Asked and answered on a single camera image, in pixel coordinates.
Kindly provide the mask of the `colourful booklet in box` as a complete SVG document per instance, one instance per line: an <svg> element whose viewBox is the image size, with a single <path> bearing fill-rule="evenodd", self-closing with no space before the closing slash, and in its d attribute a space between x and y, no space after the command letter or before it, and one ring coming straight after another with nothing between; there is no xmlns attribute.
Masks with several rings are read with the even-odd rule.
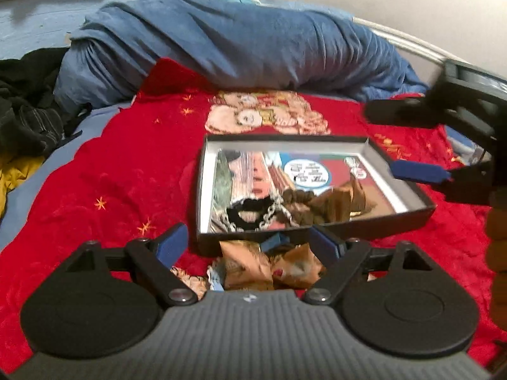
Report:
<svg viewBox="0 0 507 380"><path fill-rule="evenodd" d="M286 189L314 191L320 195L347 182L353 174L367 196L376 202L368 214L350 220L396 214L405 205L387 181L359 153L317 154L288 151L240 151L221 149L216 153L208 230L232 232L220 219L234 202L244 198L281 196ZM275 221L267 230L299 227Z"/></svg>

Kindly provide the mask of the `brown triangular paper packet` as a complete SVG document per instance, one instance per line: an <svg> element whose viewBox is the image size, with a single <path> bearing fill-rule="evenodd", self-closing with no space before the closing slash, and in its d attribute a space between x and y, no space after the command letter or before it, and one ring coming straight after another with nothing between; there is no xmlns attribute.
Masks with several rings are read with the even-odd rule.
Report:
<svg viewBox="0 0 507 380"><path fill-rule="evenodd" d="M226 290L273 290L272 265L257 243L221 241Z"/></svg>

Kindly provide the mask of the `red embroidered blanket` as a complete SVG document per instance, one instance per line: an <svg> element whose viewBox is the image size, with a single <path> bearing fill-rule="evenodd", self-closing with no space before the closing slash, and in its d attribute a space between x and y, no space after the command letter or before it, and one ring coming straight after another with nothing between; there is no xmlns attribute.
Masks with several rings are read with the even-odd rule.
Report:
<svg viewBox="0 0 507 380"><path fill-rule="evenodd" d="M133 238L154 238L178 222L195 232L198 163L204 136L224 133L232 123L217 122L225 93L196 72L161 60L131 107L114 116L100 137L82 144L70 163L44 182L27 222L1 253L1 369L13 372L32 352L22 333L20 312L28 296L82 242L106 247ZM296 107L303 119L298 133L366 136L394 159L452 163L444 128L412 129L369 124L354 101L307 94L253 92L261 116L268 105ZM485 264L487 208L444 202L423 186L437 204L419 230L398 238L417 243L467 289L480 310L470 355L486 366L506 352L506 331L489 318L493 272Z"/></svg>

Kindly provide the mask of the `blue bed sheet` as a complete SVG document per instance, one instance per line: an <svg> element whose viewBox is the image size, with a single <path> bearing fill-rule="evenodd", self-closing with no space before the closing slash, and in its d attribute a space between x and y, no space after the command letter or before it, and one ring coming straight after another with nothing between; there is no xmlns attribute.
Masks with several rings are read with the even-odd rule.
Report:
<svg viewBox="0 0 507 380"><path fill-rule="evenodd" d="M39 48L66 46L85 16L115 0L3 0L1 2L1 58L21 58ZM130 103L101 108L78 126L82 134L57 149L43 165L20 186L7 194L1 219L1 247L5 248L21 231L35 197L47 177L72 161L83 143L101 135L119 108Z"/></svg>

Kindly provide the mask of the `blue rolled duvet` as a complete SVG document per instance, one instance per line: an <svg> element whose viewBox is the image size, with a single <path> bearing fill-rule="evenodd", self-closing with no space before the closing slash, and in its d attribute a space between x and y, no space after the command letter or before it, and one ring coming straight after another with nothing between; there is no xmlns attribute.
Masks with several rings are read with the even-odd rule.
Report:
<svg viewBox="0 0 507 380"><path fill-rule="evenodd" d="M55 100L72 113L130 99L162 58L222 88L300 88L359 102L427 89L393 45L328 12L131 0L106 3L72 34Z"/></svg>

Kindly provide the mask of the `brown fabric scrunchie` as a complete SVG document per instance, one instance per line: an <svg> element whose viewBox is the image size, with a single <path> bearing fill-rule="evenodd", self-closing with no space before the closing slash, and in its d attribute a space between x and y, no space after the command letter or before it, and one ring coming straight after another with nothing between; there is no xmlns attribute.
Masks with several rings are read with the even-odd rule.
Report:
<svg viewBox="0 0 507 380"><path fill-rule="evenodd" d="M299 226L345 222L351 217L368 214L376 207L376 202L367 196L352 173L347 182L320 195L314 191L286 189L282 198L284 207Z"/></svg>

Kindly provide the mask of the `black shallow cardboard box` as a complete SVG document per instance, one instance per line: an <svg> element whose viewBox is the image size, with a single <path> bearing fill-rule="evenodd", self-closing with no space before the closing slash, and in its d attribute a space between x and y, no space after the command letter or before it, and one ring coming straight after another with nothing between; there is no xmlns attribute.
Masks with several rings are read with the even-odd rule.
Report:
<svg viewBox="0 0 507 380"><path fill-rule="evenodd" d="M342 238L383 238L425 225L436 205L390 172L368 137L207 135L198 170L197 244L213 256L226 240L263 242L311 225Z"/></svg>

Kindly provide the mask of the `black clothing pile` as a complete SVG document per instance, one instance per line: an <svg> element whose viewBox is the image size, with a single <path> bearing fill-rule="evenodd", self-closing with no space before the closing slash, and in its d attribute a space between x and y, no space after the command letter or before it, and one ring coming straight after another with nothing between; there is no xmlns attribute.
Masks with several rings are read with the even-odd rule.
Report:
<svg viewBox="0 0 507 380"><path fill-rule="evenodd" d="M68 51L42 48L1 61L1 156L49 156L77 138L92 106L65 111L53 90Z"/></svg>

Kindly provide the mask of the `yellow garment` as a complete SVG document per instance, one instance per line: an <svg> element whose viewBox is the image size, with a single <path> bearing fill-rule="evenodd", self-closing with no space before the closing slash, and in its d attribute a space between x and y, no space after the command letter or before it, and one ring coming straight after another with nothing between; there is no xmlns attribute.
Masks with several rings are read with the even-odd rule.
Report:
<svg viewBox="0 0 507 380"><path fill-rule="evenodd" d="M1 153L0 163L0 216L6 211L7 195L29 179L45 162L44 156L14 157Z"/></svg>

